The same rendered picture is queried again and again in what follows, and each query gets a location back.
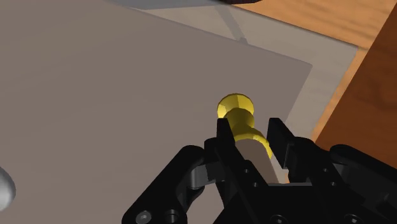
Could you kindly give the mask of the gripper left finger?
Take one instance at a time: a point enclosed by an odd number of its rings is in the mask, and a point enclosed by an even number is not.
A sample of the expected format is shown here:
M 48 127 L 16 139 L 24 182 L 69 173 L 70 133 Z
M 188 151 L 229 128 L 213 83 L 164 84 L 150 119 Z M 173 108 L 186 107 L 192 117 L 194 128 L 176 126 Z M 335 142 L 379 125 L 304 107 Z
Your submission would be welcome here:
M 205 186 L 216 184 L 224 208 L 213 224 L 268 224 L 266 182 L 244 159 L 226 118 L 203 148 L 183 147 L 127 209 L 122 224 L 188 224 L 187 212 Z

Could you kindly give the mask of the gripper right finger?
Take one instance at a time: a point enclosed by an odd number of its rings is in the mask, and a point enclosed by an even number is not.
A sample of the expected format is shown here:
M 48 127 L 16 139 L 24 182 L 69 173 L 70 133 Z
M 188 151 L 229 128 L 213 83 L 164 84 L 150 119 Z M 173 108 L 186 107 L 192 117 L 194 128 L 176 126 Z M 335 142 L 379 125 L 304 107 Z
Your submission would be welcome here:
M 324 150 L 270 118 L 267 139 L 291 183 L 310 183 L 339 224 L 397 224 L 397 169 L 346 144 Z

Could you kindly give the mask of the brown wooden cabinet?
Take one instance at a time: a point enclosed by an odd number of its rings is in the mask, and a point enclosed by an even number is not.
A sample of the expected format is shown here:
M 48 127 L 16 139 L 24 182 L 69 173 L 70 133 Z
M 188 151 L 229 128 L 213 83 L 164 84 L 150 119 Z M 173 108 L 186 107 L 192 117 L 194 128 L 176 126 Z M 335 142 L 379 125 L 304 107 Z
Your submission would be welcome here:
M 316 143 L 347 144 L 397 168 L 397 5 Z

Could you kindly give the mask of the grey table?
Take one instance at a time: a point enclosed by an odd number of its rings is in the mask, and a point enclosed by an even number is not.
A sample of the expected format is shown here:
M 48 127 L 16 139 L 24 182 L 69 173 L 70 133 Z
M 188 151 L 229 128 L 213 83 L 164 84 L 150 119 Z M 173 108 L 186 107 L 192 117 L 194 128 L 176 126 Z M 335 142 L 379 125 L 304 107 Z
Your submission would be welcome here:
M 233 92 L 286 118 L 310 64 L 104 0 L 0 0 L 0 224 L 120 224 Z

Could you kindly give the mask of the grey round object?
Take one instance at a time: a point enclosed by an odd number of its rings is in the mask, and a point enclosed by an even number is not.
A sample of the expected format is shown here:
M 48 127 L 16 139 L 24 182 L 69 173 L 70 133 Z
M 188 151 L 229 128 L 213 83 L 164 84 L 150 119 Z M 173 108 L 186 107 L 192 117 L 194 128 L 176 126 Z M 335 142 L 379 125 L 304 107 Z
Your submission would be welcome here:
M 16 187 L 11 176 L 0 167 L 0 212 L 8 208 L 16 196 Z

